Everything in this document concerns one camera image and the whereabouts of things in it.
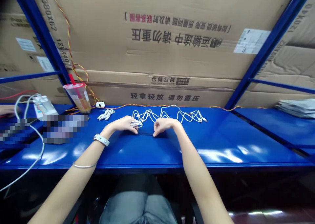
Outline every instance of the white sticker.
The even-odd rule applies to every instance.
[[[53,66],[52,64],[50,63],[49,59],[46,58],[46,57],[39,57],[39,56],[36,56],[37,57],[37,60],[39,62],[39,64],[42,66],[42,69],[45,71],[45,72],[52,72],[52,71],[55,71],[53,69]]]
[[[25,51],[36,52],[36,49],[35,49],[31,40],[20,39],[20,38],[16,38],[16,40],[19,43],[19,45],[21,46],[21,49],[23,49]]]
[[[235,49],[235,53],[258,54],[271,31],[244,29]]]
[[[88,93],[86,91],[84,91],[84,95],[85,95],[85,98],[86,98],[86,101],[89,101],[89,96],[88,96]]]

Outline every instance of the white smartwatch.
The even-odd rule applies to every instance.
[[[105,145],[106,147],[109,145],[109,141],[107,139],[105,139],[103,136],[96,134],[93,137],[94,140],[98,140],[99,142],[101,142],[103,145]]]

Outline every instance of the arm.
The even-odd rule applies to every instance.
[[[173,128],[177,135],[183,156],[184,170],[200,208],[203,221],[210,224],[233,223],[208,169],[181,123],[170,118],[158,119],[154,124],[153,136],[155,137],[169,128]]]
[[[109,140],[115,131],[129,130],[137,134],[137,129],[130,126],[130,122],[134,120],[130,116],[125,116],[108,124],[100,135]],[[96,164],[104,147],[101,142],[95,140],[75,161],[75,164],[79,166]],[[84,169],[71,166],[29,223],[63,223],[94,170],[95,166]]]

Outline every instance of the white power adapter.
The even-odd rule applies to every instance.
[[[43,115],[59,115],[53,104],[45,95],[37,95],[33,98],[33,103],[36,116],[40,121],[43,121]]]

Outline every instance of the blue steel frame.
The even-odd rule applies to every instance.
[[[49,33],[48,27],[37,7],[35,0],[17,1],[21,9],[23,10],[27,20],[29,21],[31,27],[33,28],[34,33],[36,34],[43,50],[45,51],[45,54],[47,55],[55,71],[0,78],[0,84],[50,75],[58,75],[58,78],[62,85],[70,84],[70,78],[67,69],[61,59],[58,49]]]
[[[295,17],[297,16],[297,14],[299,13],[300,9],[303,7],[306,1],[307,0],[291,0],[290,3],[287,5],[281,17],[275,24],[272,32],[266,39],[261,50],[256,55],[254,61],[248,68],[243,79],[237,86],[235,92],[233,93],[233,95],[231,96],[227,104],[225,105],[226,109],[230,110],[235,107],[235,105],[237,104],[239,99],[242,97],[242,95],[244,94],[244,92],[246,91],[246,89],[248,88],[251,82],[262,83],[262,84],[286,88],[290,90],[296,90],[296,91],[315,94],[314,89],[308,89],[308,88],[303,88],[303,87],[298,87],[298,86],[291,86],[291,85],[280,84],[276,82],[254,79],[254,77],[259,72],[260,68],[262,67],[264,62],[267,60],[269,55],[272,53],[273,49],[276,47],[278,42],[281,40],[284,33],[290,27],[290,24],[295,19]]]

